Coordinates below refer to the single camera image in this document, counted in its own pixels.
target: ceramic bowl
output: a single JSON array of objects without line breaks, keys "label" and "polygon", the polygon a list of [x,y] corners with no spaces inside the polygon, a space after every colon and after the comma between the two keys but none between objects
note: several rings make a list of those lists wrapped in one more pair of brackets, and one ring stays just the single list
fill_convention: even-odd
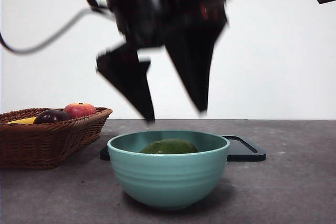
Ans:
[{"label": "ceramic bowl", "polygon": [[[149,143],[166,138],[192,142],[199,152],[139,153]],[[206,197],[223,176],[229,140],[195,131],[145,131],[108,141],[114,174],[135,200],[163,210],[183,209]]]}]

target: wicker basket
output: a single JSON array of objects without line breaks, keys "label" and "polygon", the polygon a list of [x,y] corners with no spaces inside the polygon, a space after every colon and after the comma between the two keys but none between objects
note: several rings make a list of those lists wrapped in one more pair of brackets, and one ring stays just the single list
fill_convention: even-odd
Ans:
[{"label": "wicker basket", "polygon": [[61,165],[75,151],[99,138],[112,110],[96,109],[93,115],[43,124],[6,122],[37,116],[48,108],[0,114],[0,168],[50,169]]}]

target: white backdrop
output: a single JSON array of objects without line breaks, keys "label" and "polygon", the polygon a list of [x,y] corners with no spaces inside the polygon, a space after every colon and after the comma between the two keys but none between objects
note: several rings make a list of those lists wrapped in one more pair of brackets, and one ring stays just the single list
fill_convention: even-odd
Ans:
[{"label": "white backdrop", "polygon": [[[11,46],[30,47],[84,7],[85,0],[1,0],[1,32]],[[152,61],[156,118],[336,119],[336,2],[228,0],[227,15],[207,115],[194,109],[164,49],[140,51]],[[97,54],[122,41],[115,23],[93,14],[39,53],[2,48],[1,112],[78,101],[112,108],[110,118],[141,118],[95,71]]]}]

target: apple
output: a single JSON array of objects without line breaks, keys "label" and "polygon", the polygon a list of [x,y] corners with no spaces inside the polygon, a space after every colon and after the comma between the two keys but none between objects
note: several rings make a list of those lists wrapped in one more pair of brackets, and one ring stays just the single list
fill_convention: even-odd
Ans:
[{"label": "apple", "polygon": [[80,118],[85,115],[92,115],[97,112],[96,108],[90,103],[74,102],[67,105],[63,111],[67,112],[71,119]]}]

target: gray table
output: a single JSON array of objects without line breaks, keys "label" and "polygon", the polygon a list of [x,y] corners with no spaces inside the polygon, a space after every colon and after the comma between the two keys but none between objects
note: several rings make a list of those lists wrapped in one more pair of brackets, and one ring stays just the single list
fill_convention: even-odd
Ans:
[{"label": "gray table", "polygon": [[[117,134],[186,129],[247,137],[267,152],[229,162],[216,189],[178,212],[125,194],[99,151]],[[336,223],[336,121],[108,120],[101,138],[51,170],[1,171],[1,223]]]}]

